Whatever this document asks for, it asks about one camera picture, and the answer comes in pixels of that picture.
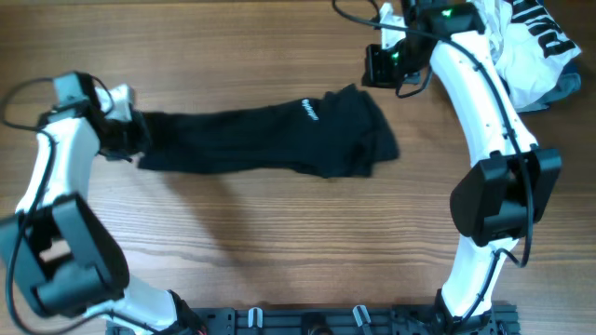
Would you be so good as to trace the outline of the black shorts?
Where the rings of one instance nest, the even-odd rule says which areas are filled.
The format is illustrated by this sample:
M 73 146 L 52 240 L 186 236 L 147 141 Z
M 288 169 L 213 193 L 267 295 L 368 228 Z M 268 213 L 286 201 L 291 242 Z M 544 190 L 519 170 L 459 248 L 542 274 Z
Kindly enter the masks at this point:
M 354 85 L 321 98 L 213 114 L 145 114 L 140 169 L 222 174 L 286 168 L 321 178 L 369 177 L 400 156 L 372 96 Z

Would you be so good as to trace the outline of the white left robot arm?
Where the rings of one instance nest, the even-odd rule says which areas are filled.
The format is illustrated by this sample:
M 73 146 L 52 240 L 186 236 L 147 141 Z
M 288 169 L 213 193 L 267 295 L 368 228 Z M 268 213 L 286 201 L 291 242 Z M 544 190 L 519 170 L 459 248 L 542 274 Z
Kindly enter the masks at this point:
M 177 334 L 200 320 L 174 292 L 154 288 L 129 273 L 120 246 L 87 202 L 99 130 L 119 122 L 96 114 L 58 114 L 36 129 L 34 173 L 16 212 L 1 221 L 5 293 L 15 324 L 20 291 L 40 317 L 72 318 L 77 327 L 104 317 L 135 334 Z

